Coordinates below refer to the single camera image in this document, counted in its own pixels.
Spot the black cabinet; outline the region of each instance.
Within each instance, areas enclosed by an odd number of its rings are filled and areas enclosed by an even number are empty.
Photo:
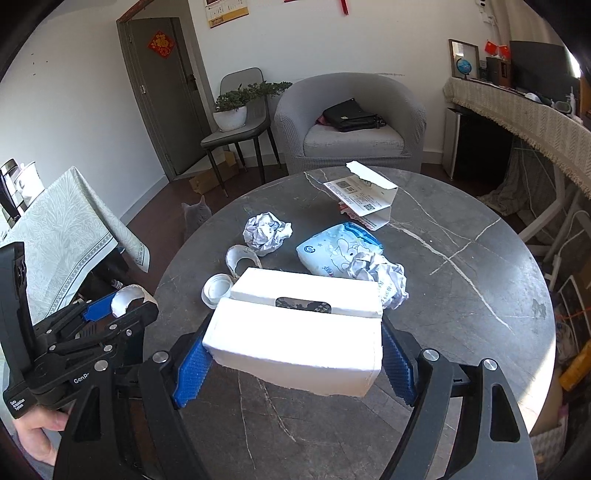
[[[499,185],[505,178],[513,134],[461,107],[446,110],[443,168],[453,180]]]

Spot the human hand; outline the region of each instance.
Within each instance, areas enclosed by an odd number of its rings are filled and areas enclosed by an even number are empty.
[[[55,466],[57,449],[42,429],[62,432],[66,428],[68,415],[60,411],[36,406],[21,418],[13,419],[12,422],[17,430],[18,439],[27,453],[39,462]]]

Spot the kettle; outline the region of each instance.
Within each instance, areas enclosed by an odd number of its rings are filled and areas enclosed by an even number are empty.
[[[0,205],[12,225],[44,190],[35,162],[19,166],[12,158],[0,167]]]

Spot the potted plant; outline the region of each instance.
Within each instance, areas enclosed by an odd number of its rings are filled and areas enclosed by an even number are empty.
[[[290,82],[254,83],[246,88],[242,85],[237,90],[221,94],[216,100],[216,111],[213,119],[222,132],[235,130],[246,124],[246,104],[262,96],[275,96],[285,92],[291,86]]]

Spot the gray armchair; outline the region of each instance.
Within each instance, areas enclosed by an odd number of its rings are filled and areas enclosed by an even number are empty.
[[[342,133],[317,125],[328,107],[355,98],[383,117],[380,129]],[[331,73],[292,85],[277,106],[275,125],[290,174],[357,160],[419,172],[427,113],[402,83],[372,73]]]

